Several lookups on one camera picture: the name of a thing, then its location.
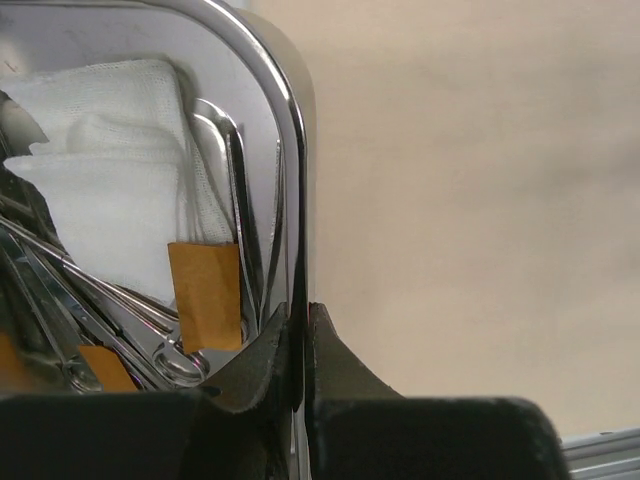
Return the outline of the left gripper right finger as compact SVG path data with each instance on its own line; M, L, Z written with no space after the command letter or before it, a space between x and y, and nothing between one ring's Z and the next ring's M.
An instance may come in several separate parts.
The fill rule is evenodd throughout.
M567 479L550 420L517 397L407 398L309 307L306 430L315 479Z

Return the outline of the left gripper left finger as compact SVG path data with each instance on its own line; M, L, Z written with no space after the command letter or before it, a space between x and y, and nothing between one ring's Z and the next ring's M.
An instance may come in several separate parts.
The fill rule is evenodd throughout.
M199 387L1 401L4 479L286 479L289 320L280 304Z

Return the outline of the brown bandage horizontal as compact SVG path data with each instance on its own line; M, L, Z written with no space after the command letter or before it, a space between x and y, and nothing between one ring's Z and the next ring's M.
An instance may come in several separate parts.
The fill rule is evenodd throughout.
M102 346L81 345L79 353L86 360L107 393L132 393L137 387L120 358Z

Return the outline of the brown bandage vertical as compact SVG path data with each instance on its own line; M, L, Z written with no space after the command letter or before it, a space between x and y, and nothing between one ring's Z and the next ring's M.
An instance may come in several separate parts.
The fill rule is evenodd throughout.
M239 247L171 243L168 254L184 351L239 350Z

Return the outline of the steel surgical scissors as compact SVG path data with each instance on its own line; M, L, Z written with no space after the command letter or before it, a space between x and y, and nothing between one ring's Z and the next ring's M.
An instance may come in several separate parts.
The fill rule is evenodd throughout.
M240 247L241 280L246 296L245 317L254 334L266 327L272 315L272 293L279 269L283 230L283 161L281 145L276 145L269 243L262 249L253 208L242 127L221 108L197 98L192 113L194 136L205 166L215 178L223 204L231 210L236 240Z

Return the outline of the steel instrument tray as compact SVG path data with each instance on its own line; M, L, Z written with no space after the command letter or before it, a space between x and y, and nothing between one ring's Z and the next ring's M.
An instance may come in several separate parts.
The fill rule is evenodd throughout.
M222 1L1 5L1 475L305 479L309 72Z

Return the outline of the white gauze pad top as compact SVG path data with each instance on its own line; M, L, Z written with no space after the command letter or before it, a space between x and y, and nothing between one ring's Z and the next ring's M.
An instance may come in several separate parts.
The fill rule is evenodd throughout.
M82 116L95 114L157 126L184 148L179 158L188 209L183 230L191 240L225 244L234 240L212 175L190 131L173 67L157 59L126 60L57 72L4 76L1 90L36 123L47 142Z

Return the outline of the white gauze pad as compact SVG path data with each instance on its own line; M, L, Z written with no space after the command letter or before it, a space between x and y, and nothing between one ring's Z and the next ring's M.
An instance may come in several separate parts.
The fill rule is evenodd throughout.
M148 161L154 153L181 158L184 148L164 128L119 121L89 114L74 121L65 132L52 134L47 142L30 146L34 155L132 154Z
M95 114L157 126L184 148L179 158L188 209L183 230L191 240L225 244L234 240L212 175L190 131L173 67L157 59L126 60L57 72L4 76L1 90L36 123L47 142L82 116Z
M82 271L163 305L174 301L168 246L201 232L189 155L40 154L4 165L44 198L60 243Z

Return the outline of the beige cloth mat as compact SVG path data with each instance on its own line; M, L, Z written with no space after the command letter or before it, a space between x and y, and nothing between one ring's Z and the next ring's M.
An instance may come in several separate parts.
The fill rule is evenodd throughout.
M315 297L406 396L639 422L639 5L257 1L318 112Z

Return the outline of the white gauze pad bottom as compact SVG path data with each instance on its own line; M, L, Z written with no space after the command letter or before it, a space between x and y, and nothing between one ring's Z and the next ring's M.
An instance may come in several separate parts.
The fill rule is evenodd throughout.
M174 301L168 246L201 232L189 155L40 154L4 165L44 198L60 243L82 271L163 305Z

